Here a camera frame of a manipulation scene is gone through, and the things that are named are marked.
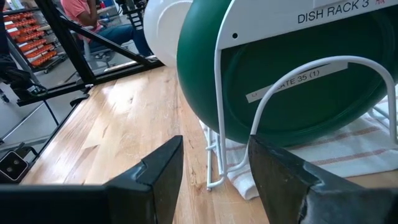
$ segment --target striped towel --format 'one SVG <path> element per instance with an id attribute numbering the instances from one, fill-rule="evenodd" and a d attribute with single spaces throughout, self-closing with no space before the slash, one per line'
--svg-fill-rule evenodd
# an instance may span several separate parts
<path id="1" fill-rule="evenodd" d="M 377 106 L 388 113 L 387 98 Z M 375 112 L 364 114 L 351 124 L 310 143 L 287 148 L 291 153 L 340 177 L 372 174 L 398 169 L 398 146 L 389 137 L 389 130 L 381 124 L 388 119 Z M 246 145 L 226 140 L 228 167 L 239 164 Z M 228 174 L 228 179 L 242 197 L 257 197 L 250 165 Z"/>

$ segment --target wooden table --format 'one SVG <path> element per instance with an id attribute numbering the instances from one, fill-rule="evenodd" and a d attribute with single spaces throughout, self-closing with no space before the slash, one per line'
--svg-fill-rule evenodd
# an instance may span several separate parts
<path id="1" fill-rule="evenodd" d="M 23 184 L 102 184 L 182 134 L 184 172 L 174 223 L 268 223 L 260 198 L 243 200 L 229 182 L 206 191 L 205 137 L 174 69 L 161 67 L 105 83 L 90 95 Z M 396 186 L 397 176 L 387 172 L 351 180 Z"/>

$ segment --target dish rack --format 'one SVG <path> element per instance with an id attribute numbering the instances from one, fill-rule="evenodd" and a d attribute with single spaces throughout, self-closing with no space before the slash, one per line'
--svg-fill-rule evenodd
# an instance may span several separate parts
<path id="1" fill-rule="evenodd" d="M 350 10 L 341 14 L 334 14 L 332 16 L 320 17 L 311 21 L 297 22 L 297 15 L 304 15 L 305 13 L 315 12 L 319 15 L 324 13 L 331 7 L 338 7 L 344 4 L 348 4 L 348 1 L 340 0 L 303 0 L 298 2 L 292 2 L 289 0 L 280 1 L 254 1 L 248 4 L 244 0 L 232 0 L 229 7 L 224 15 L 224 19 L 221 23 L 221 27 L 218 32 L 218 37 L 215 47 L 214 57 L 214 73 L 215 73 L 215 86 L 216 86 L 216 102 L 218 111 L 218 127 L 220 133 L 216 133 L 210 128 L 206 128 L 205 135 L 207 140 L 207 156 L 208 156 L 208 167 L 207 167 L 207 189 L 211 190 L 213 187 L 217 187 L 226 180 L 227 173 L 236 171 L 243 168 L 248 164 L 248 148 L 243 160 L 236 166 L 227 167 L 226 165 L 226 136 L 225 136 L 225 125 L 224 125 L 224 108 L 223 108 L 223 94 L 221 85 L 221 51 L 230 47 L 234 47 L 241 44 L 254 42 L 257 40 L 266 39 L 276 35 L 286 34 L 295 30 L 309 28 L 320 24 L 326 24 L 328 22 L 337 21 L 339 19 L 345 19 L 358 14 L 363 14 L 385 7 L 393 6 L 398 4 L 398 0 L 394 1 L 368 1 L 362 0 L 357 10 Z M 284 9 L 284 13 L 275 14 L 280 9 Z M 253 29 L 253 27 L 268 27 L 267 29 Z M 373 110 L 376 110 L 386 118 L 389 118 L 389 124 L 382 123 L 390 130 L 391 141 L 398 144 L 397 139 L 397 110 L 396 110 L 396 90 L 395 83 L 392 79 L 391 74 L 379 63 L 356 56 L 335 56 L 327 57 L 319 60 L 315 60 L 298 68 L 290 71 L 277 82 L 265 93 L 262 97 L 259 106 L 257 107 L 254 121 L 252 124 L 250 135 L 257 133 L 257 128 L 261 119 L 262 112 L 271 96 L 277 92 L 278 88 L 283 85 L 286 81 L 292 77 L 299 75 L 307 70 L 314 69 L 319 66 L 328 65 L 330 63 L 357 63 L 367 66 L 376 71 L 387 86 L 387 97 L 389 114 L 380 110 L 377 106 L 369 111 L 371 116 L 374 116 Z M 212 151 L 215 151 L 217 155 L 217 165 L 219 178 L 213 181 L 212 176 Z"/>

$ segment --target green plate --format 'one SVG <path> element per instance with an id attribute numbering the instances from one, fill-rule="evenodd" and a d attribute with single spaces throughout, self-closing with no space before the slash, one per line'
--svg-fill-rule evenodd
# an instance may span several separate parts
<path id="1" fill-rule="evenodd" d="M 213 57 L 229 2 L 194 1 L 178 43 L 178 77 L 184 95 L 197 116 L 215 131 Z M 397 21 L 390 14 L 396 14 L 397 9 L 390 7 L 223 50 L 226 137 L 247 142 L 259 100 L 250 103 L 246 95 L 272 85 L 307 62 L 336 55 L 366 57 L 385 66 L 396 80 Z M 384 82 L 376 72 L 349 63 L 347 69 L 273 95 L 262 114 L 258 134 L 279 146 L 311 141 L 354 121 L 385 94 Z"/>

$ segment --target pink shirt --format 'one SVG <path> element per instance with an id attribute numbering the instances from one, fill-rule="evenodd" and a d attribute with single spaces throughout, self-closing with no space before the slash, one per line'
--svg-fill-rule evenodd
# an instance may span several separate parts
<path id="1" fill-rule="evenodd" d="M 82 25 L 82 23 L 77 17 L 85 11 L 90 13 L 87 0 L 61 0 L 61 5 L 69 19 L 78 22 L 80 25 Z M 103 26 L 97 21 L 97 27 L 91 31 L 98 32 L 102 27 Z"/>

